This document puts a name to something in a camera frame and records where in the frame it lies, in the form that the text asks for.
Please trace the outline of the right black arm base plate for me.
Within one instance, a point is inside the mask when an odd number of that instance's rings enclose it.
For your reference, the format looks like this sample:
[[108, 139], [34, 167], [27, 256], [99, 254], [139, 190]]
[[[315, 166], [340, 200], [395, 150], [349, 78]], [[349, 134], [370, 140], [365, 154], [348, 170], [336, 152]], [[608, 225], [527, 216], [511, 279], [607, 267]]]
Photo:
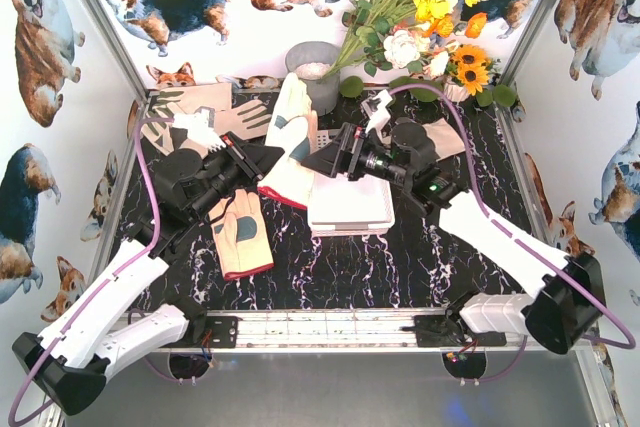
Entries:
[[418, 347], [465, 347], [474, 344], [478, 347], [502, 347], [507, 344], [506, 336], [501, 333], [474, 333], [461, 321], [453, 321], [444, 315], [416, 315], [413, 323], [402, 326], [402, 332], [415, 336]]

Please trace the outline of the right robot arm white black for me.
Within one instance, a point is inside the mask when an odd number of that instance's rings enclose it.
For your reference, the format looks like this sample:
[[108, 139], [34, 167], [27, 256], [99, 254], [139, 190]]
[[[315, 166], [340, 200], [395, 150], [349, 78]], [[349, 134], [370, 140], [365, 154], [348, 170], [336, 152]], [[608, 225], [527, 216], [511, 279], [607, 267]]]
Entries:
[[476, 186], [466, 188], [438, 167], [436, 146], [422, 125], [401, 118], [384, 143], [391, 100], [382, 91], [364, 101], [367, 125], [344, 124], [303, 166], [331, 178], [356, 181], [369, 175], [390, 182], [423, 216], [437, 214], [442, 230], [474, 247], [522, 287], [520, 294], [472, 293], [459, 300], [454, 316], [467, 335], [530, 336], [555, 354], [568, 353], [606, 309], [597, 259], [586, 251], [571, 254], [552, 247], [491, 210]]

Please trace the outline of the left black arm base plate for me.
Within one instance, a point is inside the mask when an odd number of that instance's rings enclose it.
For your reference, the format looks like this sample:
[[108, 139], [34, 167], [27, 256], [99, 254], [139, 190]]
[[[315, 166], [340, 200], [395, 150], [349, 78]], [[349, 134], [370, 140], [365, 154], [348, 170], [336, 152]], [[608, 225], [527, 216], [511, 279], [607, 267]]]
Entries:
[[193, 342], [197, 347], [236, 347], [239, 318], [229, 315], [205, 315], [195, 321]]

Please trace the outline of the tan leather glove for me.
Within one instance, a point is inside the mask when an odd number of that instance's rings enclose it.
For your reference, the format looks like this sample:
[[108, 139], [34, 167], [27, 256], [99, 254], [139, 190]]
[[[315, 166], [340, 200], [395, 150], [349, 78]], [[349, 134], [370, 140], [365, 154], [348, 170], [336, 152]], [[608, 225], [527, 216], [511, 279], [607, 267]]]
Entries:
[[209, 211], [213, 238], [225, 281], [255, 275], [274, 266], [272, 249], [255, 192], [237, 189]]
[[284, 154], [258, 182], [262, 195], [307, 209], [314, 172], [301, 162], [316, 151], [317, 130], [318, 116], [307, 85], [290, 72], [281, 86], [265, 139], [266, 146], [280, 147]]

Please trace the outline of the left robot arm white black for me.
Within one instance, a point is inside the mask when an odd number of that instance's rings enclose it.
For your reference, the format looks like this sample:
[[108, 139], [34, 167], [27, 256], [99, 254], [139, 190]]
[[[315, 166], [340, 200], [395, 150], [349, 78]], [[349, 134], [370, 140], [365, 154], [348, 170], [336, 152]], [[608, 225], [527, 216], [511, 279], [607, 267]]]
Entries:
[[121, 370], [204, 329], [206, 315], [194, 302], [173, 300], [117, 332], [111, 330], [135, 298], [169, 269], [179, 242], [206, 224], [219, 201], [261, 181], [284, 150], [244, 141], [232, 132], [217, 134], [193, 115], [177, 115], [172, 121], [203, 142], [207, 154], [177, 149], [149, 168], [141, 141], [134, 141], [150, 207], [66, 313], [40, 333], [24, 332], [14, 341], [12, 351], [26, 378], [11, 405], [9, 425], [28, 423], [16, 413], [32, 384], [47, 396], [44, 408], [57, 405], [74, 416]]

